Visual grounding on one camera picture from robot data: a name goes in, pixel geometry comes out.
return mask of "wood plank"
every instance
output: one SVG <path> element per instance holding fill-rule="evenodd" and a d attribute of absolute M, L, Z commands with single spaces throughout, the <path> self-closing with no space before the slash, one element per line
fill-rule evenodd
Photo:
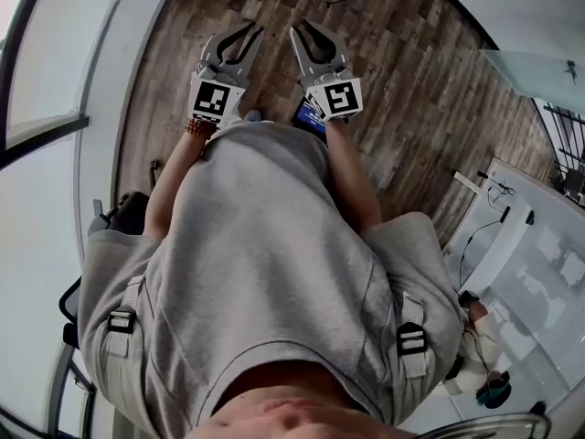
<path fill-rule="evenodd" d="M 269 120 L 288 123 L 303 96 L 288 31 L 304 18 L 346 40 L 365 102 L 350 122 L 352 136 L 386 219 L 423 211 L 445 243 L 473 199 L 452 169 L 479 183 L 476 171 L 496 156 L 543 181 L 555 175 L 532 103 L 484 59 L 481 37 L 446 0 L 329 7 L 324 0 L 167 0 L 133 89 L 118 194 L 149 192 L 150 161 L 164 162 L 182 132 L 201 49 L 235 23 L 253 19 L 265 28 L 240 109 L 260 107 Z"/>

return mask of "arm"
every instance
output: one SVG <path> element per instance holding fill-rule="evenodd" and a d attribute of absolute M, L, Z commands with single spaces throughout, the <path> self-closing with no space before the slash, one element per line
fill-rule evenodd
<path fill-rule="evenodd" d="M 382 222 L 374 188 L 341 121 L 325 123 L 329 163 L 341 213 L 358 233 Z"/>
<path fill-rule="evenodd" d="M 173 205 L 187 171 L 199 159 L 206 138 L 185 132 L 169 157 L 146 207 L 144 236 L 163 239 L 171 226 Z"/>
<path fill-rule="evenodd" d="M 494 315 L 482 303 L 474 301 L 469 305 L 468 317 L 484 361 L 496 363 L 502 354 L 502 336 Z"/>
<path fill-rule="evenodd" d="M 469 325 L 473 326 L 477 320 L 487 316 L 487 309 L 479 301 L 473 301 L 469 304 L 469 312 L 467 315 L 469 317 Z"/>

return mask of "bracelet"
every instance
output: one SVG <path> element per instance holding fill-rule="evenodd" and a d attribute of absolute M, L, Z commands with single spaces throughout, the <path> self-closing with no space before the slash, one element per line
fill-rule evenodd
<path fill-rule="evenodd" d="M 193 136 L 200 136 L 208 140 L 218 130 L 216 125 L 211 122 L 200 121 L 198 119 L 187 119 L 185 131 Z"/>

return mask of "black buckle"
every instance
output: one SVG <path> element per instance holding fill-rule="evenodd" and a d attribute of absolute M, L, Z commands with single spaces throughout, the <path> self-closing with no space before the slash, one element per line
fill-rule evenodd
<path fill-rule="evenodd" d="M 128 305 L 122 305 L 110 312 L 108 316 L 108 331 L 132 333 L 134 331 L 136 311 Z"/>
<path fill-rule="evenodd" d="M 402 324 L 396 332 L 398 337 L 397 351 L 399 356 L 412 355 L 414 353 L 423 353 L 427 350 L 427 338 L 423 328 L 414 322 Z M 405 345 L 411 341 L 422 341 L 422 346 L 405 348 Z"/>

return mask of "hand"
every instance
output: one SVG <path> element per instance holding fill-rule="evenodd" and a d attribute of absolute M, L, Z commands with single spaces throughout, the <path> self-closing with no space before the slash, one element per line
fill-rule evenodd
<path fill-rule="evenodd" d="M 480 318 L 487 316 L 487 309 L 479 301 L 473 301 L 469 304 L 469 311 L 467 312 L 469 323 L 473 324 Z"/>
<path fill-rule="evenodd" d="M 347 123 L 344 119 L 333 119 L 325 121 L 325 128 L 345 129 L 347 128 Z"/>

